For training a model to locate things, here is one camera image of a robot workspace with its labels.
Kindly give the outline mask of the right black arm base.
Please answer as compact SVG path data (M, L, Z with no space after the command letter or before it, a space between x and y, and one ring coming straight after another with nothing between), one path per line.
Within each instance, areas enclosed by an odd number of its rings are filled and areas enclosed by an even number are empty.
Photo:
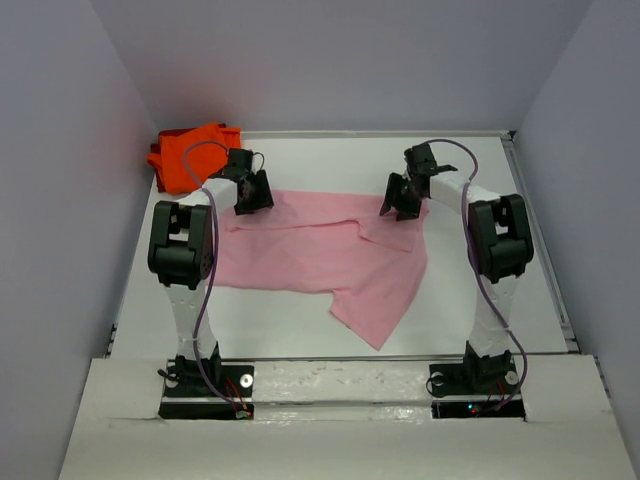
M462 377L461 363L437 363L429 366L425 389L431 396L431 413L436 420L526 418L520 393L507 402L519 377L515 365L502 375L489 377L489 383L472 386Z

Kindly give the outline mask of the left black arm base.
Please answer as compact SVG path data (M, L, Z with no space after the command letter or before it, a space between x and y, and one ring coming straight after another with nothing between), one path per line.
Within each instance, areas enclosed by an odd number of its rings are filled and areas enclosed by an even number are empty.
M158 415L165 420L245 421L254 419L255 366L250 363L222 363L213 392L198 369L179 375L174 360L157 374L163 379Z

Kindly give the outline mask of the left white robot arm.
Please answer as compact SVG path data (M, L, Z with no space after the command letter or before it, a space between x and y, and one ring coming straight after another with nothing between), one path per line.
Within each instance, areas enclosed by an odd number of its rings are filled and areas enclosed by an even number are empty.
M169 298L178 338L174 361L159 374L174 387L201 395L212 394L233 404L238 398L222 392L233 385L223 374L219 342L207 306L220 258L220 231L214 187L234 185L235 214L249 215L274 206L263 166L255 167L260 152L224 148L226 164L200 179L189 163L190 154L213 140L186 148L182 164L196 189L177 201L163 200L153 210L147 263Z

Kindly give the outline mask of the pink t shirt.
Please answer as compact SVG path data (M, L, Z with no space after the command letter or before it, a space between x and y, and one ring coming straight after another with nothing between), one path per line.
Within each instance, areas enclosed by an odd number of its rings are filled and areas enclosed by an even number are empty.
M380 197L280 190L254 214L219 219L219 286L329 293L330 313L379 350L407 313L428 257L421 210L380 215Z

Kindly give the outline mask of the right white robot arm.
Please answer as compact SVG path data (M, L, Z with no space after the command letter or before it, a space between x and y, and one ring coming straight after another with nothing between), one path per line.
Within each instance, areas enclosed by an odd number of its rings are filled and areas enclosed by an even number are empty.
M423 201L434 200L462 221L477 286L474 324L462 360L431 366L426 388L435 398L499 392L510 401L528 372L526 364L513 359L514 351L525 349L509 323L517 283L534 256L526 203L519 194L477 186L477 160L469 175L438 163L433 144L427 140L405 151L406 170L389 175L380 209L383 215L394 211L399 221L414 220Z

